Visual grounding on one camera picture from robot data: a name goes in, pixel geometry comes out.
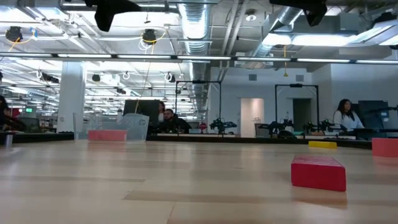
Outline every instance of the overhead rail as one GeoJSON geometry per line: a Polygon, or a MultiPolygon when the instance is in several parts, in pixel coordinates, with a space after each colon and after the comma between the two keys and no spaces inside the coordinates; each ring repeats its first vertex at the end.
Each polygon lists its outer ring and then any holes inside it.
{"type": "Polygon", "coordinates": [[[373,59],[338,59],[338,58],[284,58],[284,57],[237,57],[237,56],[209,56],[209,55],[138,55],[138,54],[46,54],[46,53],[18,53],[0,52],[1,57],[15,57],[36,60],[63,61],[103,61],[103,62],[199,62],[209,61],[239,61],[239,62],[294,62],[294,63],[350,63],[366,65],[398,65],[398,60],[373,59]]]}

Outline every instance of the man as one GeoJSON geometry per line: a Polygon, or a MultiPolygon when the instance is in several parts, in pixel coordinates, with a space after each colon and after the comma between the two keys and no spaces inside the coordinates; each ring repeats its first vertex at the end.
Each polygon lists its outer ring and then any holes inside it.
{"type": "Polygon", "coordinates": [[[164,121],[161,122],[159,126],[161,131],[167,133],[176,133],[177,131],[189,133],[189,129],[191,128],[184,119],[178,118],[171,109],[166,109],[164,111],[164,121]]]}

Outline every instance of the white door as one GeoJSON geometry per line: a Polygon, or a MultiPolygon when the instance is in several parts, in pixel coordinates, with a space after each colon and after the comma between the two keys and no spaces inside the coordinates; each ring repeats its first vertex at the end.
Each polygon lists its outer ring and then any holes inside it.
{"type": "Polygon", "coordinates": [[[254,120],[264,123],[264,99],[241,98],[241,137],[254,138],[254,120]]]}

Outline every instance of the yellow block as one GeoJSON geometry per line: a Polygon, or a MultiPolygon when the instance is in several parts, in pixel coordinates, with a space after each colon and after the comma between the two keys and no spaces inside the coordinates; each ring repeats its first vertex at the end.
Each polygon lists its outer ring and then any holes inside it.
{"type": "Polygon", "coordinates": [[[319,142],[319,141],[309,141],[308,142],[309,147],[325,147],[328,149],[336,149],[337,148],[337,143],[335,142],[319,142]]]}

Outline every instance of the woman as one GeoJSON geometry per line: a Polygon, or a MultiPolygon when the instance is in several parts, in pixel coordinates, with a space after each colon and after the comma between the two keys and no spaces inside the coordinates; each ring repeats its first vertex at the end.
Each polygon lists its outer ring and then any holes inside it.
{"type": "Polygon", "coordinates": [[[364,128],[358,115],[351,111],[351,102],[347,99],[340,101],[333,119],[335,124],[343,125],[348,131],[354,128],[364,128]]]}
{"type": "Polygon", "coordinates": [[[165,111],[165,105],[162,101],[159,102],[159,122],[163,122],[164,120],[164,111],[165,111]]]}

